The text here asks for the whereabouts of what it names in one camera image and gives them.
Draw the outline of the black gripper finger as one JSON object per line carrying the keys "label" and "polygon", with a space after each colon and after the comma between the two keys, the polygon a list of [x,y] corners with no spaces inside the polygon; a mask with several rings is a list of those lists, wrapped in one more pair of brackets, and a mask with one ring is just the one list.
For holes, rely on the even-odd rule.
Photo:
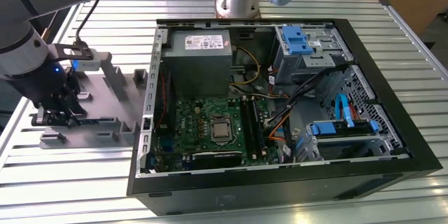
{"label": "black gripper finger", "polygon": [[33,104],[37,113],[32,114],[32,126],[80,126],[81,121],[76,115],[84,115],[84,109],[78,103],[61,103],[60,110],[44,109],[40,104]]}
{"label": "black gripper finger", "polygon": [[66,96],[65,103],[70,116],[85,115],[86,111],[80,105],[77,95],[80,94],[80,84],[76,76],[66,76],[65,79]]}

